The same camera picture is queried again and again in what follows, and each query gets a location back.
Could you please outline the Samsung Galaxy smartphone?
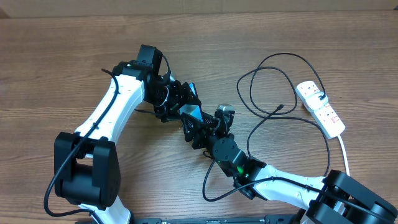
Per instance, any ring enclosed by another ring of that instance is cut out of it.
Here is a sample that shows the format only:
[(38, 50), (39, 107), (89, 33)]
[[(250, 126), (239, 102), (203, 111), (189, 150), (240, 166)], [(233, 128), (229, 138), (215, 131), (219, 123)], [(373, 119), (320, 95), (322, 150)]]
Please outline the Samsung Galaxy smartphone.
[(195, 88), (195, 84), (194, 83), (189, 83), (188, 84), (190, 91), (192, 93), (193, 96), (193, 103), (187, 103), (185, 105), (183, 105), (180, 109), (180, 115), (182, 115), (183, 113), (186, 113), (190, 116), (193, 116), (195, 119), (203, 122), (203, 115), (202, 115), (202, 110), (201, 110), (201, 102), (198, 99), (198, 95), (197, 95), (197, 90)]

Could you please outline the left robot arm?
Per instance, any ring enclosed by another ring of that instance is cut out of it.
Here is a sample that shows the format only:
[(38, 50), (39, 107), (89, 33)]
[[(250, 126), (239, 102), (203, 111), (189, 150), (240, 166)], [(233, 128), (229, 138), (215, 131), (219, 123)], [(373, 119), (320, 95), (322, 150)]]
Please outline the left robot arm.
[(153, 105), (163, 122), (179, 119), (193, 110), (199, 118), (200, 102), (193, 83), (180, 83), (172, 71), (159, 75), (166, 57), (156, 47), (142, 45), (135, 60), (119, 62), (111, 71), (110, 86), (90, 117), (74, 133), (61, 132), (54, 142), (54, 176), (49, 196), (77, 205), (63, 216), (87, 213), (93, 223), (134, 223), (134, 215), (119, 198), (121, 172), (116, 144), (133, 111), (143, 101)]

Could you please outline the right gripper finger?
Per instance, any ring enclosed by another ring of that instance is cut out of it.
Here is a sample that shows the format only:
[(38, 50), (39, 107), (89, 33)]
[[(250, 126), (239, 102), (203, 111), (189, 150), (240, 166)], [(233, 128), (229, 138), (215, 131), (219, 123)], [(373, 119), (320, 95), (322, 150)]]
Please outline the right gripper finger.
[(203, 121), (196, 119), (190, 114), (182, 113), (180, 115), (183, 132), (186, 142), (190, 142), (193, 140), (194, 136), (197, 134), (198, 130), (205, 126)]
[(208, 113), (202, 112), (202, 118), (207, 128), (216, 129), (220, 124), (220, 121), (217, 117), (214, 117)]

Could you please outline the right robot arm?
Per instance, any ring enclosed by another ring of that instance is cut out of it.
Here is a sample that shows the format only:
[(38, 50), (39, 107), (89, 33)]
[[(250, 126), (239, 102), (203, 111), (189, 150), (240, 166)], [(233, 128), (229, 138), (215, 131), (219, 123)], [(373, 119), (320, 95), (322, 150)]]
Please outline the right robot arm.
[(304, 177), (277, 170), (241, 150), (229, 127), (234, 111), (181, 114), (187, 141), (206, 148), (213, 164), (232, 177), (233, 190), (249, 199), (277, 200), (304, 211), (312, 223), (394, 223), (397, 209), (342, 171)]

